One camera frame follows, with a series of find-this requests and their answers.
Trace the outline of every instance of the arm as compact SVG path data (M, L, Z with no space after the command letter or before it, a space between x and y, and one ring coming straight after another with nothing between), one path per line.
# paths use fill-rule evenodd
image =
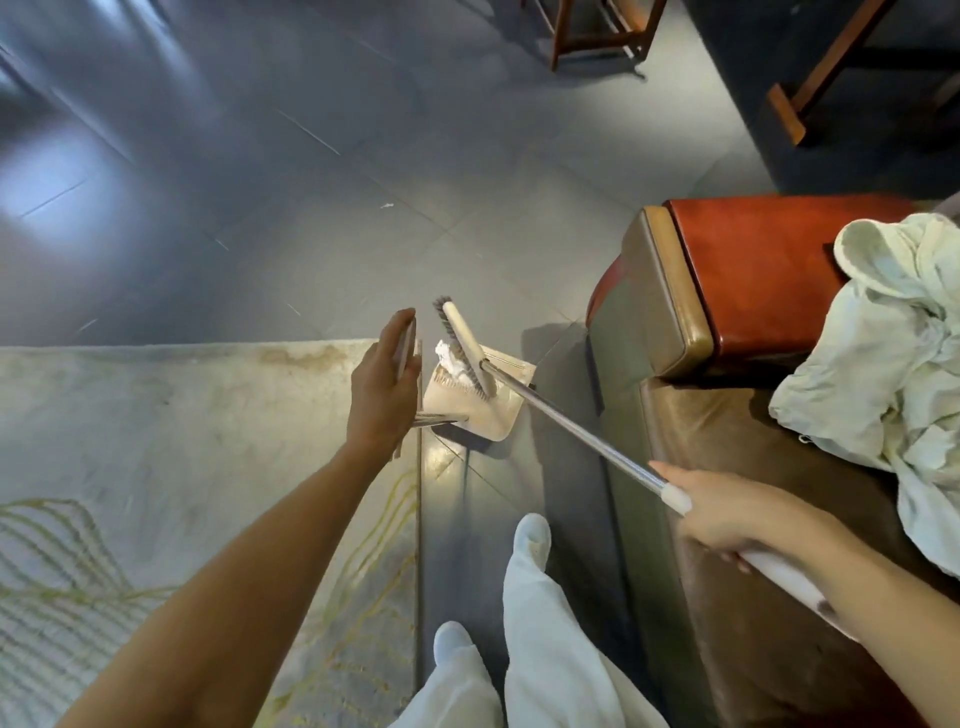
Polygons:
M779 488L652 465L693 500L685 536L722 551L760 543L795 561L931 728L960 725L960 606Z
M350 518L417 410L420 361L391 362L400 311L352 377L347 441L137 629L60 728L250 726Z

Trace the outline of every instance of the rug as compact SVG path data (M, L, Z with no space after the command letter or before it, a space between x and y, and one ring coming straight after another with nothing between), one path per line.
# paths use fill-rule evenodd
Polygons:
M0 726L52 726L152 610L344 441L370 341L0 349ZM415 689L420 441L371 486L257 726Z

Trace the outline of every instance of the white shoe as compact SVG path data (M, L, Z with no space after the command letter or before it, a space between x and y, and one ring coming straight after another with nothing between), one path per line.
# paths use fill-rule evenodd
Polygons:
M529 553L541 571L550 555L550 524L539 513L528 513L516 525L514 553Z
M444 622L433 636L433 661L439 667L458 649L472 645L473 640L463 624L459 621Z

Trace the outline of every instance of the metal rod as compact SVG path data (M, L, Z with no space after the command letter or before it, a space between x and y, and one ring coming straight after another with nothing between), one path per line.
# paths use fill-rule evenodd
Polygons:
M575 422L573 422L573 420L568 418L563 412L557 409L557 407L545 400L543 397L537 394L537 392L530 389L530 387L528 387L526 384L508 375L495 364L491 364L489 359L484 359L480 363L480 366L502 381L510 389L514 390L525 400L530 402L540 412L549 417L571 435L576 437L588 448L607 458L617 468L629 475L636 482L640 483L640 485L645 486L657 495L659 495L663 488L666 487L666 481L659 475L647 470L642 465L638 465L638 463L635 463L606 440L597 437L589 430L577 425Z

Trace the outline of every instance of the leather sofa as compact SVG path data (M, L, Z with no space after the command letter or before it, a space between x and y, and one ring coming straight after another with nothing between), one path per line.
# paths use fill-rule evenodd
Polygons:
M903 534L896 481L805 444L767 412L844 279L851 220L899 221L882 195L669 201L642 209L588 311L604 436L639 462L739 473L840 518L960 601ZM678 538L659 499L610 469L635 618L674 728L915 726L867 651L762 577Z

